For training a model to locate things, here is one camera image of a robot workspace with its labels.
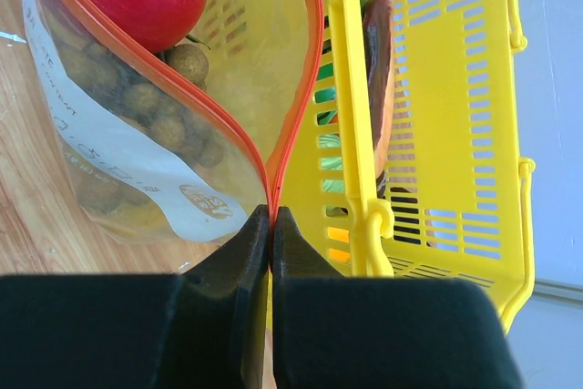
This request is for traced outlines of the clear zip bag orange zipper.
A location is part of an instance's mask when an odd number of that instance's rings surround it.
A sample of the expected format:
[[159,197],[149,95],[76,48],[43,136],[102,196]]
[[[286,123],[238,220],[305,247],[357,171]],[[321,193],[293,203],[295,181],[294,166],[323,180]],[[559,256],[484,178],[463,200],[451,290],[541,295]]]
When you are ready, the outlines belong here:
[[128,244],[220,244],[274,210],[322,0],[22,0],[77,203]]

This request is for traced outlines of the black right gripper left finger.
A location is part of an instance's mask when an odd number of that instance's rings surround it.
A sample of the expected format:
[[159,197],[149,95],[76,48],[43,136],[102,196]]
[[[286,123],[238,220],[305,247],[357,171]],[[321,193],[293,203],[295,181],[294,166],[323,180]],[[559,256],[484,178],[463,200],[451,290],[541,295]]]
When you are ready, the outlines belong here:
[[4,388],[259,388],[270,218],[181,274],[5,275]]

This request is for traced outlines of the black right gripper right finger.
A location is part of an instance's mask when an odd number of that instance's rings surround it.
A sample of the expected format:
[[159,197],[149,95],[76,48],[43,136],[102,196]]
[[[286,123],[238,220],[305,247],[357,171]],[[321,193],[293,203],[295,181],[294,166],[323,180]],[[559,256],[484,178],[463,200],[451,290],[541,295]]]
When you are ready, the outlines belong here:
[[272,246],[280,388],[519,388],[496,311],[464,280],[345,277],[280,208]]

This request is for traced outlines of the brown longan bunch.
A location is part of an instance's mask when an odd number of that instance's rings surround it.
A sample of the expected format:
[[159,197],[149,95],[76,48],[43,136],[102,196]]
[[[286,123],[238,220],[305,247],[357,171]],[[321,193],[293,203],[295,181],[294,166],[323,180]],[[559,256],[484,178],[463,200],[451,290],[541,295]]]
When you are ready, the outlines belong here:
[[121,234],[201,241],[234,226],[239,205],[194,169],[221,159],[205,118],[53,12],[33,46],[77,201],[90,216]]

